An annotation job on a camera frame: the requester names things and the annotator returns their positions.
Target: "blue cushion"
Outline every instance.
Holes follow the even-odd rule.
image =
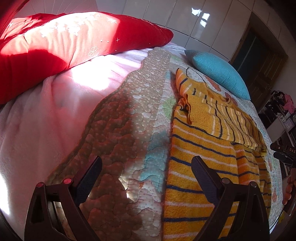
[[[185,50],[196,69],[222,85],[239,98],[251,100],[246,84],[239,73],[225,60],[214,54]]]

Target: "yellow object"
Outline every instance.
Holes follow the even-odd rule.
[[[259,184],[269,214],[271,182],[262,154],[266,146],[250,116],[205,83],[176,72],[181,99],[174,111],[172,147],[164,208],[164,240],[192,241],[214,208],[191,171],[200,156],[220,177],[233,183]],[[238,203],[234,203],[220,237],[227,236]]]

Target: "red folded quilt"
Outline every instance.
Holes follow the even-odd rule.
[[[105,12],[13,19],[0,37],[0,104],[98,55],[164,46],[172,37],[146,20]]]

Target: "tiled wall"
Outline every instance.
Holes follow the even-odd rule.
[[[286,52],[292,36],[264,0],[127,0],[123,14],[171,29],[173,42],[230,60],[248,25],[258,15]]]

